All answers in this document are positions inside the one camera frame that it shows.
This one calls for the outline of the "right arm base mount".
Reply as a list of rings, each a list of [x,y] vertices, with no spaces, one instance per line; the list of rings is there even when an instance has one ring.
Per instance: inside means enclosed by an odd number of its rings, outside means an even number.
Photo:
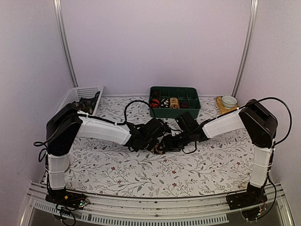
[[[241,209],[256,204],[263,204],[268,200],[265,193],[257,195],[255,192],[232,192],[226,195],[226,201],[230,210]]]

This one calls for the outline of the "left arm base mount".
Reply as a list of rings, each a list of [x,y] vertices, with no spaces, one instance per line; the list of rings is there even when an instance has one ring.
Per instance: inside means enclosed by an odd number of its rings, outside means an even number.
[[[90,204],[90,200],[84,194],[65,192],[61,194],[47,194],[45,200],[54,204],[65,206],[73,210],[83,209]]]

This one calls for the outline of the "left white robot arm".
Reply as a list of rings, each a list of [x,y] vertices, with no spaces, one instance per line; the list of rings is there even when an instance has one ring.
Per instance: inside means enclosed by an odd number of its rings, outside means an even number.
[[[46,140],[33,145],[43,147],[47,153],[49,195],[59,204],[66,204],[70,194],[65,188],[64,164],[75,139],[96,138],[139,151],[151,150],[164,133],[164,123],[160,119],[152,118],[146,124],[116,123],[78,111],[75,105],[68,104],[47,123]]]

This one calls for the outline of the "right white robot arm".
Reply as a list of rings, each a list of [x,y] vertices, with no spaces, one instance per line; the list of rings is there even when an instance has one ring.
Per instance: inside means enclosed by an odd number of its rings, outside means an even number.
[[[278,121],[260,100],[251,99],[246,105],[233,111],[206,120],[201,124],[186,112],[176,119],[182,132],[162,139],[169,151],[183,149],[193,142],[203,142],[237,129],[246,129],[253,145],[253,171],[243,201],[254,205],[263,193],[273,162]]]

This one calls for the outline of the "green divided organizer box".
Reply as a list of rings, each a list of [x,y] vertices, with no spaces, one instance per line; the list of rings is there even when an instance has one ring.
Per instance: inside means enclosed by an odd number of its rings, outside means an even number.
[[[197,118],[201,108],[197,90],[192,87],[160,87],[150,88],[150,115],[156,118],[176,118],[189,112]]]

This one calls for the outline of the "flamingo patterned tie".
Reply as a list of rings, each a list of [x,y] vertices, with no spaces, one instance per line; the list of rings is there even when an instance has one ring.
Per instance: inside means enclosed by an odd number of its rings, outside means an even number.
[[[152,154],[163,155],[166,153],[166,149],[162,146],[161,143],[158,143],[150,150],[150,152]]]

